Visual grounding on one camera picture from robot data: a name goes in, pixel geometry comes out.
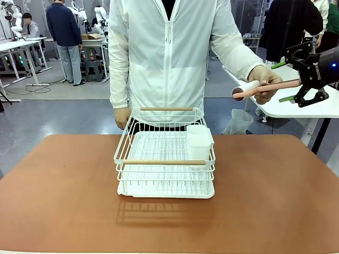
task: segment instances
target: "black hair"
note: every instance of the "black hair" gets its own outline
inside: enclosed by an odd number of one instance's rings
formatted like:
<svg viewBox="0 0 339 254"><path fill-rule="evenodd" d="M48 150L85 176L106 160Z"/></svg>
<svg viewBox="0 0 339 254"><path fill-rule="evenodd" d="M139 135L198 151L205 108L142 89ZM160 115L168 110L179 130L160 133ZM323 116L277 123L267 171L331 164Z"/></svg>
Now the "black hair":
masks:
<svg viewBox="0 0 339 254"><path fill-rule="evenodd" d="M26 13L24 13L24 14L22 15L22 18L23 18L23 19L31 19L31 20L32 20L32 15L31 15L30 13L26 12Z"/></svg>

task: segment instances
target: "blue floor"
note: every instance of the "blue floor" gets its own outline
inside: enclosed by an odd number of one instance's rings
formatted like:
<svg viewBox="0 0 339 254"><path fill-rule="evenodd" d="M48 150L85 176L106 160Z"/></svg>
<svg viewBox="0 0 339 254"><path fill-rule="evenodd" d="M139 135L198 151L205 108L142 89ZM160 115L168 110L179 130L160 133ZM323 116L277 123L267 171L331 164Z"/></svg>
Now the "blue floor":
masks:
<svg viewBox="0 0 339 254"><path fill-rule="evenodd" d="M4 104L0 114L0 171L6 175L34 146L46 136L61 134L119 134L114 122L113 109L108 100L86 101L23 101L12 106ZM244 103L230 98L205 99L205 118L213 134L220 134L228 125L231 111L243 109ZM271 134L272 128L257 122L249 128L254 134ZM326 162L339 142L339 120L331 122L319 157ZM301 137L303 128L295 120L273 129L274 134L292 134Z"/></svg>

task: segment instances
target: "light blue jeans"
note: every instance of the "light blue jeans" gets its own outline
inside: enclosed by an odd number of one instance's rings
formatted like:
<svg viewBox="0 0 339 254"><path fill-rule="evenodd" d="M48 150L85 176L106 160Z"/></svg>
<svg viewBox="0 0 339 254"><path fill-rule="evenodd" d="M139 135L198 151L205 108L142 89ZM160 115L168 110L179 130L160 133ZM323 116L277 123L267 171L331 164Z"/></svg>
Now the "light blue jeans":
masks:
<svg viewBox="0 0 339 254"><path fill-rule="evenodd" d="M67 80L70 82L74 81L74 84L80 84L82 77L79 47L62 47L58 45L58 50Z"/></svg>

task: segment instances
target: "gray hoodie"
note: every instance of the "gray hoodie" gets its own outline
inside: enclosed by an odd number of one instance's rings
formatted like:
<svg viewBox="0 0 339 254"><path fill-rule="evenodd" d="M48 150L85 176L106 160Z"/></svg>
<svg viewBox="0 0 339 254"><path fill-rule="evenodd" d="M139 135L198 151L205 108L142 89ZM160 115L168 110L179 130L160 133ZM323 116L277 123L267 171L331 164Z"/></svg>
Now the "gray hoodie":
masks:
<svg viewBox="0 0 339 254"><path fill-rule="evenodd" d="M40 36L39 28L36 22L31 21L30 25L25 25L26 38L36 38Z"/></svg>

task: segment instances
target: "man in dark blue jacket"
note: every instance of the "man in dark blue jacket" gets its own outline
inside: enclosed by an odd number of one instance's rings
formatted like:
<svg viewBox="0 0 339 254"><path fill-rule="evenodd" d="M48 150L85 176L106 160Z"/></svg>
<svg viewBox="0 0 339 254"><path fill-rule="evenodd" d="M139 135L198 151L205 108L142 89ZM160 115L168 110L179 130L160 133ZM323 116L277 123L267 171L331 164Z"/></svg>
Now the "man in dark blue jacket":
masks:
<svg viewBox="0 0 339 254"><path fill-rule="evenodd" d="M54 0L46 12L47 24L53 40L57 42L68 82L79 86L85 83L81 76L79 55L83 42L73 13L64 3L65 0Z"/></svg>

